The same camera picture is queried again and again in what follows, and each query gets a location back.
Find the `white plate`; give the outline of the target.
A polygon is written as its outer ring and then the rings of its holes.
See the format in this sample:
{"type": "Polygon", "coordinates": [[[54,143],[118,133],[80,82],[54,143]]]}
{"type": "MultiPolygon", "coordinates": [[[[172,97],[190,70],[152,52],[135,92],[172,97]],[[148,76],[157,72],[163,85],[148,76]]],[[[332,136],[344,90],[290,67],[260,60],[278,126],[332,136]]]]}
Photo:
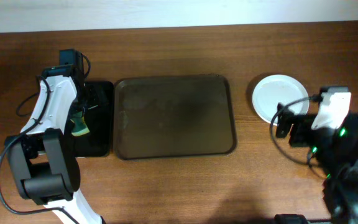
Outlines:
{"type": "Polygon", "coordinates": [[[269,75],[256,84],[252,106],[262,120],[270,123],[279,103],[287,105],[307,97],[306,88],[298,80],[287,75],[269,75]]]}

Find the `green yellow scrub sponge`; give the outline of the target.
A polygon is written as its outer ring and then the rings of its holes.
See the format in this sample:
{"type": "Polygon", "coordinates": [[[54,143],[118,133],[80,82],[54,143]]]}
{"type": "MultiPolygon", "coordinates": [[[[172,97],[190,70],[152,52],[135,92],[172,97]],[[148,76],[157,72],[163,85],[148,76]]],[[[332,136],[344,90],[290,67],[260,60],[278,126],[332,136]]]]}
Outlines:
{"type": "Polygon", "coordinates": [[[82,112],[74,114],[70,121],[73,123],[73,129],[71,130],[73,136],[78,137],[90,132],[82,112]]]}

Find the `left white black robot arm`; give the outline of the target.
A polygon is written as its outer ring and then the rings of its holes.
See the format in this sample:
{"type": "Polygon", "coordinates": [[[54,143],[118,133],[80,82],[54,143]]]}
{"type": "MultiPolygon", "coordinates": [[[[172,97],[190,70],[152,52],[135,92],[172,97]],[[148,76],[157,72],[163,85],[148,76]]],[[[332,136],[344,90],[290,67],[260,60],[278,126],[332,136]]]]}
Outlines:
{"type": "Polygon", "coordinates": [[[65,126],[77,88],[71,77],[40,77],[40,93],[30,120],[6,139],[7,157],[19,195],[53,211],[63,223],[104,223],[80,190],[80,168],[67,144],[65,126]]]}

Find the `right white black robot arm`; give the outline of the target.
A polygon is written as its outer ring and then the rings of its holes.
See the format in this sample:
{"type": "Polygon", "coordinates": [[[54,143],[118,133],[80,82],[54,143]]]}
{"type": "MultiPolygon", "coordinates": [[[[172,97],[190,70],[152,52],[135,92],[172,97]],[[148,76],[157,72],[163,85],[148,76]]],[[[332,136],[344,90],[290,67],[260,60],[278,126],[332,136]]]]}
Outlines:
{"type": "Polygon", "coordinates": [[[278,104],[276,138],[288,136],[291,147],[308,147],[323,170],[323,200],[333,223],[358,223],[358,114],[349,113],[338,128],[314,130],[315,115],[295,115],[278,104]]]}

